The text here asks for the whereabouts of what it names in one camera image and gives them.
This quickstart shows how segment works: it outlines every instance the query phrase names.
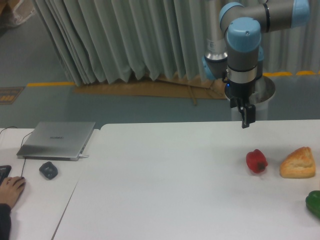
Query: green bell pepper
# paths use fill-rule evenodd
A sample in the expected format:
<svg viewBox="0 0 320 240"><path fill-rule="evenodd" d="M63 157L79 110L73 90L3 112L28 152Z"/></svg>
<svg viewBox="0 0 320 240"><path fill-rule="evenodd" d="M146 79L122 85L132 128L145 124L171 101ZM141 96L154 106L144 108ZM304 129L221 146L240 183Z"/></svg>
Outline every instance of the green bell pepper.
<svg viewBox="0 0 320 240"><path fill-rule="evenodd" d="M305 199L306 207L320 219L320 191L312 191Z"/></svg>

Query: blue joint cap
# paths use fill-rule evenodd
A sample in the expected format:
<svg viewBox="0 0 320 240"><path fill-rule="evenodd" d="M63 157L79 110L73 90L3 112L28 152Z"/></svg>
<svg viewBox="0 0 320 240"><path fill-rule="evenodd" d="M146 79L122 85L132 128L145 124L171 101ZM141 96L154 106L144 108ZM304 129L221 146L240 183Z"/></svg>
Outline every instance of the blue joint cap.
<svg viewBox="0 0 320 240"><path fill-rule="evenodd" d="M226 40L230 47L241 53L256 49L261 42L261 27L257 20L239 17L229 25Z"/></svg>
<svg viewBox="0 0 320 240"><path fill-rule="evenodd" d="M310 7L308 0L294 0L291 28L306 25L309 19Z"/></svg>
<svg viewBox="0 0 320 240"><path fill-rule="evenodd" d="M241 5L238 2L230 2L227 5L223 6L223 8L221 9L220 13L219 13L219 23L220 23L220 28L221 28L221 20L224 17L225 13L230 9L233 8L235 6L241 6L244 7L243 5Z"/></svg>
<svg viewBox="0 0 320 240"><path fill-rule="evenodd" d="M259 55L258 55L258 62L261 62L265 59L264 49L259 46Z"/></svg>
<svg viewBox="0 0 320 240"><path fill-rule="evenodd" d="M215 80L215 76L212 74L208 64L207 64L207 61L205 59L205 57L203 56L202 57L202 63L203 63L203 68L204 68L204 72L205 72L205 75L206 75L206 78L209 79L209 80Z"/></svg>

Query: sleeve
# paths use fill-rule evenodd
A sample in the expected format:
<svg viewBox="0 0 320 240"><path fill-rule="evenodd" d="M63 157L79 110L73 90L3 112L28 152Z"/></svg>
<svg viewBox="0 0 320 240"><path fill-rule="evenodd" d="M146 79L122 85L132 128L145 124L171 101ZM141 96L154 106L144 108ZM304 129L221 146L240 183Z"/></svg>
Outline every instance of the sleeve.
<svg viewBox="0 0 320 240"><path fill-rule="evenodd" d="M7 204L0 204L0 239L9 240L11 229L11 208Z"/></svg>

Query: human hand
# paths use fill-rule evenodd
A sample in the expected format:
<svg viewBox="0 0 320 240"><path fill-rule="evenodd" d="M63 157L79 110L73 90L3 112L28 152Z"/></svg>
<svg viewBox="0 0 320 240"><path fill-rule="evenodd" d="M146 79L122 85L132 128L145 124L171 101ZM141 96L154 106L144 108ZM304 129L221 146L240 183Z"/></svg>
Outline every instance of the human hand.
<svg viewBox="0 0 320 240"><path fill-rule="evenodd" d="M12 209L25 189L25 185L24 177L6 177L0 186L0 204L8 204Z"/></svg>

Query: keyboard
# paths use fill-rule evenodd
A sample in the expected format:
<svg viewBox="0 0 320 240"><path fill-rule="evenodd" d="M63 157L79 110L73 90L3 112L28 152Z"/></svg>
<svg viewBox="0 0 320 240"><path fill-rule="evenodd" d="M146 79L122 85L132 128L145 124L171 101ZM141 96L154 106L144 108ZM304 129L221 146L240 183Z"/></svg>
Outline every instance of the keyboard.
<svg viewBox="0 0 320 240"><path fill-rule="evenodd" d="M5 178L9 176L9 173L11 171L11 166L0 166L0 185L4 181Z"/></svg>

